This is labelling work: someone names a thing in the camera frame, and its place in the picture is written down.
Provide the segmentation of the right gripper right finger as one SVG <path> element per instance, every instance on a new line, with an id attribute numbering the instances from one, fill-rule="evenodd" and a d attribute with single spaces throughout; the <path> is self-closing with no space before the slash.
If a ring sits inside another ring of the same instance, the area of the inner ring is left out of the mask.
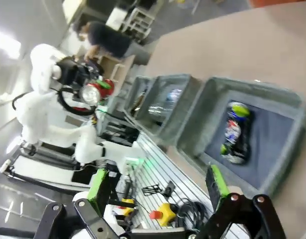
<path id="1" fill-rule="evenodd" d="M 243 225 L 251 239 L 285 239 L 286 234 L 273 206 L 265 194 L 249 199 L 231 193 L 216 165 L 207 168 L 206 187 L 213 214 L 197 233 L 198 239 L 222 239 L 232 224 Z"/>

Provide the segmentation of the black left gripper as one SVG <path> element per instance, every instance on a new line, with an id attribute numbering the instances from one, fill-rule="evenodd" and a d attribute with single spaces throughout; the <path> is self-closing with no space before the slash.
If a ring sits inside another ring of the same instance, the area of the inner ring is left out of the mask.
<path id="1" fill-rule="evenodd" d="M 57 81 L 72 88 L 81 88 L 86 83 L 92 80 L 91 72 L 88 64 L 85 61 L 76 61 L 74 57 L 65 57 L 56 63 L 60 68 L 60 78 Z M 93 84 L 96 88 L 110 89 L 110 84 L 105 81 L 103 76 L 97 76 L 93 79 Z M 98 102 L 95 112 L 107 113 L 107 101 Z"/>

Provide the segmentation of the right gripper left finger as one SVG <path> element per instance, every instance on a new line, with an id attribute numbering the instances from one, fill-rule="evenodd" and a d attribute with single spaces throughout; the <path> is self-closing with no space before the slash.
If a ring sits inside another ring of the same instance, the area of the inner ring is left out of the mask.
<path id="1" fill-rule="evenodd" d="M 104 219 L 111 195 L 108 171 L 99 169 L 86 198 L 68 205 L 50 203 L 40 221 L 42 239 L 128 239 Z"/>

